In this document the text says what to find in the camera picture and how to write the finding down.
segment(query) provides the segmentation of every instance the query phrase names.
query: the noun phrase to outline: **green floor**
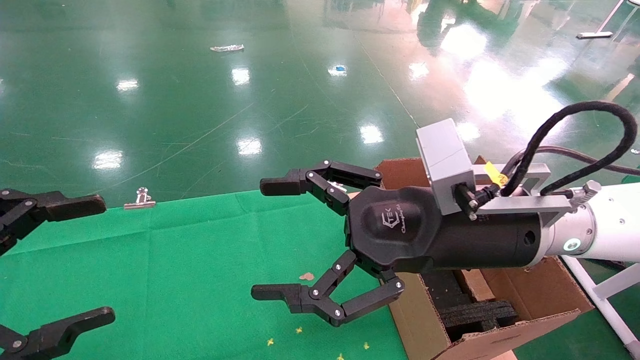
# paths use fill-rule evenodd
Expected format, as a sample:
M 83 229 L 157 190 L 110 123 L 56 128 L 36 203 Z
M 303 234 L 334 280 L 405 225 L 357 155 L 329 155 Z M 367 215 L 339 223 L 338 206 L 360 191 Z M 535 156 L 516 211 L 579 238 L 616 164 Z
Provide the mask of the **green floor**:
M 506 161 L 566 104 L 640 113 L 638 15 L 621 28 L 632 7 L 612 18 L 615 39 L 575 39 L 615 3 L 0 0 L 0 186 L 98 192 L 110 207 L 139 186 L 158 201 L 253 190 L 326 158 L 417 156 L 416 127 L 448 117 L 472 156 Z M 230 44 L 246 49 L 209 49 Z M 547 142 L 602 156 L 621 134 L 590 113 Z M 578 168 L 540 161 L 556 177 Z M 638 299 L 613 301 L 640 333 Z M 596 311 L 560 331 L 518 356 L 624 358 Z

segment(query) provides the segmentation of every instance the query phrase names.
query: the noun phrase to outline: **cardboard flap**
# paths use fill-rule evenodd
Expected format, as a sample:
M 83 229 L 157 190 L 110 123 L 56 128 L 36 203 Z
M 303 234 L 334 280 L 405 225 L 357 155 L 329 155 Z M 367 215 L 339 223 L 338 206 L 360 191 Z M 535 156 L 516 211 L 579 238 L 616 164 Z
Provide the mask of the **cardboard flap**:
M 480 270 L 497 300 L 508 300 L 522 320 L 533 320 L 593 305 L 560 260 L 543 258 L 532 268 Z
M 576 309 L 530 322 L 520 322 L 501 329 L 466 334 L 436 359 L 490 360 L 557 329 L 575 319 L 579 314 L 580 311 Z
M 420 276 L 407 273 L 397 275 L 404 281 L 404 293 L 389 304 L 389 308 L 404 349 L 407 354 L 420 354 L 420 360 L 431 360 L 451 345 L 451 341 Z
M 474 164 L 485 164 L 478 156 Z M 405 186 L 430 186 L 421 158 L 383 160 L 376 168 L 382 173 L 382 188 L 395 190 Z

